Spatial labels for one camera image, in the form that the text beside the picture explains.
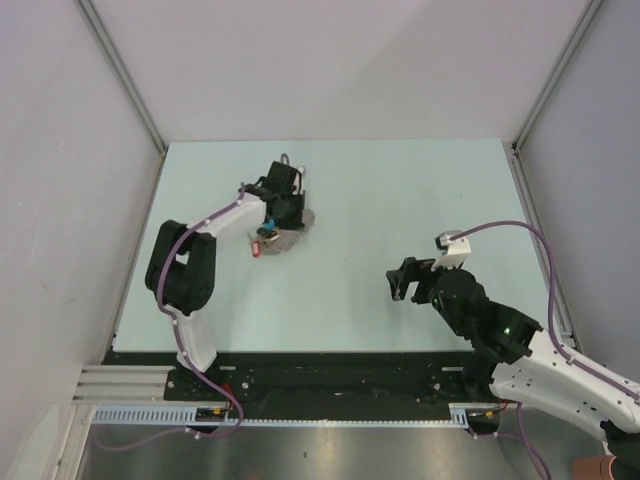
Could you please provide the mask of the metal key organizer with rings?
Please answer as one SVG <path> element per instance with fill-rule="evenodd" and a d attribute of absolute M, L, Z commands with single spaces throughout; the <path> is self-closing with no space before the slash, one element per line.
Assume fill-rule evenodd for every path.
<path fill-rule="evenodd" d="M 279 230 L 274 239 L 266 239 L 257 235 L 255 240 L 261 256 L 275 256 L 291 250 L 306 236 L 315 223 L 313 210 L 305 208 L 302 212 L 302 228 L 300 230 Z"/>

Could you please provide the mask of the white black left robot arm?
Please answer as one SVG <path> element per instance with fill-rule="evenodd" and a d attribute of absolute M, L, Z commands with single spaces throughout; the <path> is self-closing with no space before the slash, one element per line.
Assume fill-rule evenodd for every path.
<path fill-rule="evenodd" d="M 306 207 L 305 176 L 305 168 L 283 153 L 266 175 L 241 184 L 220 210 L 192 225 L 167 220 L 158 230 L 145 286 L 171 320 L 177 358 L 191 369 L 185 385 L 199 399 L 214 397 L 221 387 L 220 374 L 209 368 L 217 349 L 201 313 L 214 292 L 217 254 L 236 239 L 248 242 L 254 258 L 289 251 L 315 222 Z"/>

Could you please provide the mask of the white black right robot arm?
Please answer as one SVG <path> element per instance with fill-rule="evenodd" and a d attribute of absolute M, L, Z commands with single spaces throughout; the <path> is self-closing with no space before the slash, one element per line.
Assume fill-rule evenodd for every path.
<path fill-rule="evenodd" d="M 493 301 L 468 271 L 407 257 L 386 279 L 393 300 L 429 304 L 469 341 L 477 365 L 461 376 L 473 401 L 490 395 L 567 421 L 622 457 L 639 445 L 639 385 L 575 349 L 522 312 Z"/>

